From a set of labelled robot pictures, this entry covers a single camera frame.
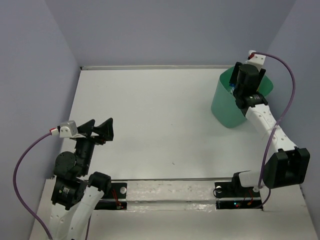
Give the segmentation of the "blue label clear bottle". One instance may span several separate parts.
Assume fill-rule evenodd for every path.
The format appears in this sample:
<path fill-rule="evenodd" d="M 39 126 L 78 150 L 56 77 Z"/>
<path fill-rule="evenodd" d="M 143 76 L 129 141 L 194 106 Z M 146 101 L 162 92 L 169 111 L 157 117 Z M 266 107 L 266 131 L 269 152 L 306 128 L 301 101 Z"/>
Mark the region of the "blue label clear bottle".
<path fill-rule="evenodd" d="M 233 96 L 235 88 L 236 88 L 236 84 L 235 83 L 229 83 L 229 85 L 228 85 L 228 93 Z"/>

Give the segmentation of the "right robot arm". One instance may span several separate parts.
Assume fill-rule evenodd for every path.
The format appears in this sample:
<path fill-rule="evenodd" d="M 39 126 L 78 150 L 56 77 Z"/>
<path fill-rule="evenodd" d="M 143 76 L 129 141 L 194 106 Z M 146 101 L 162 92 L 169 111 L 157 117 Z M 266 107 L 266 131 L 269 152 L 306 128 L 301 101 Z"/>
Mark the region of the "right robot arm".
<path fill-rule="evenodd" d="M 237 62 L 229 81 L 235 85 L 236 106 L 266 144 L 262 169 L 233 175 L 230 190 L 235 196 L 242 196 L 249 188 L 258 191 L 262 187 L 276 189 L 300 185 L 305 180 L 310 161 L 309 151 L 289 139 L 272 115 L 266 98 L 258 91 L 264 74 L 264 69 Z"/>

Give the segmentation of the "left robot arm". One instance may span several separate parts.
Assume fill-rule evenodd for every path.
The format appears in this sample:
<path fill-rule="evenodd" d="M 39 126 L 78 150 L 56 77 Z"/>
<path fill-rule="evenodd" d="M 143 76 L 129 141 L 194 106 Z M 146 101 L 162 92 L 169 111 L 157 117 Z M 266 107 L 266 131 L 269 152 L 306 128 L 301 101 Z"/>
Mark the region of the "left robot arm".
<path fill-rule="evenodd" d="M 111 191 L 111 177 L 101 172 L 88 175 L 95 146 L 114 139 L 113 118 L 100 125 L 91 119 L 80 126 L 69 120 L 51 129 L 53 135 L 75 141 L 74 151 L 61 152 L 55 160 L 55 185 L 51 196 L 51 240 L 78 240 L 97 203 Z"/>

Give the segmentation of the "green plastic bin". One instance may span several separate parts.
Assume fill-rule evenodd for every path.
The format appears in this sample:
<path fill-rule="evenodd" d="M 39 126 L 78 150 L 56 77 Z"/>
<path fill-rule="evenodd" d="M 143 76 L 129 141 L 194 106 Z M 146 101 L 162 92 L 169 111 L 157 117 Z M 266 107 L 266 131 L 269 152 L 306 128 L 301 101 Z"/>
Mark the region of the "green plastic bin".
<path fill-rule="evenodd" d="M 235 128 L 247 120 L 246 116 L 249 108 L 267 106 L 266 96 L 273 90 L 273 83 L 265 73 L 255 94 L 236 99 L 228 92 L 233 68 L 234 66 L 225 70 L 219 76 L 211 104 L 212 114 L 224 127 L 229 129 Z"/>

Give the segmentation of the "white foam strip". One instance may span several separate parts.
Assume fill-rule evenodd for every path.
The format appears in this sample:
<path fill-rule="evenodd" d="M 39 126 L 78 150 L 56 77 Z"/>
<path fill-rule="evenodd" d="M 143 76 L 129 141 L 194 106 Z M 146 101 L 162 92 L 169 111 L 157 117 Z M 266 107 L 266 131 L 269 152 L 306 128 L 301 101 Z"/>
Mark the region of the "white foam strip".
<path fill-rule="evenodd" d="M 213 180 L 133 180 L 127 182 L 125 201 L 130 212 L 211 211 L 217 198 Z"/>

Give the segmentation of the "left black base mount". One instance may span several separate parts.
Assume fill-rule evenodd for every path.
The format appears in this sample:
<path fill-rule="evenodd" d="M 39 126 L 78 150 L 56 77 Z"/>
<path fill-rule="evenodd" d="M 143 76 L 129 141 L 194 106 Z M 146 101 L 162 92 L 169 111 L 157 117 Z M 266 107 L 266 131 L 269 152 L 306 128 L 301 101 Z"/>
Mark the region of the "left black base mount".
<path fill-rule="evenodd" d="M 121 211 L 127 209 L 127 183 L 112 182 L 111 189 L 95 206 L 95 210 Z"/>

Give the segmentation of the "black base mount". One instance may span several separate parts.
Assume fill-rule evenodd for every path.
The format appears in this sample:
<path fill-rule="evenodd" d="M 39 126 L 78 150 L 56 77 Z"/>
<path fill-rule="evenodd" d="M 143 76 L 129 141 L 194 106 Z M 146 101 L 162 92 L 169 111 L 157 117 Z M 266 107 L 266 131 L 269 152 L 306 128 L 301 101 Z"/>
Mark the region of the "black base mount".
<path fill-rule="evenodd" d="M 127 183 L 112 182 L 111 189 L 95 206 L 95 210 L 121 211 L 127 209 Z"/>
<path fill-rule="evenodd" d="M 234 173 L 229 181 L 217 181 L 212 191 L 216 198 L 218 210 L 252 210 L 263 209 L 262 198 L 259 191 L 252 186 L 242 186 L 240 173 Z"/>

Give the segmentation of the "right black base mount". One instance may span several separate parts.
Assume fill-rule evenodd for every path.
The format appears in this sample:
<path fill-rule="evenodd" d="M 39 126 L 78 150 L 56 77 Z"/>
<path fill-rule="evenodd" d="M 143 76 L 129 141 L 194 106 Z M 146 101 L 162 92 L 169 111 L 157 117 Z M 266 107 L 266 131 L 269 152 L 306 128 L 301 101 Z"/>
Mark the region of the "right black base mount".
<path fill-rule="evenodd" d="M 218 210 L 252 210 L 263 209 L 262 198 L 259 191 L 252 186 L 242 186 L 240 173 L 234 173 L 229 181 L 217 181 L 212 191 L 216 198 Z"/>

